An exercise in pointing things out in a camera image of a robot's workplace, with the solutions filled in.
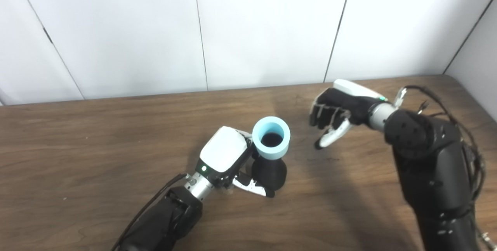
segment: black cable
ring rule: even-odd
[[[169,187],[171,187],[171,185],[175,184],[176,182],[182,180],[183,178],[186,177],[186,173],[181,173],[179,175],[177,175],[176,177],[174,177],[172,180],[169,180],[156,194],[155,196],[153,196],[145,205],[144,207],[142,207],[142,209],[140,209],[140,211],[135,215],[135,217],[133,217],[133,219],[131,220],[131,222],[128,224],[128,226],[126,226],[126,228],[123,230],[122,234],[119,236],[119,238],[117,239],[116,243],[114,244],[114,246],[112,246],[112,249],[110,249],[110,251],[115,251],[115,249],[119,246],[119,244],[121,243],[121,241],[123,240],[123,237],[128,233],[129,229],[133,226],[133,224],[135,224],[135,222],[138,220],[138,218],[140,216],[142,216],[142,214],[145,212],[145,210],[147,210],[147,208],[149,208],[149,206],[157,200],[157,198],[160,197],[160,195],[162,195],[162,193],[164,193],[164,191],[166,189],[168,189]]]

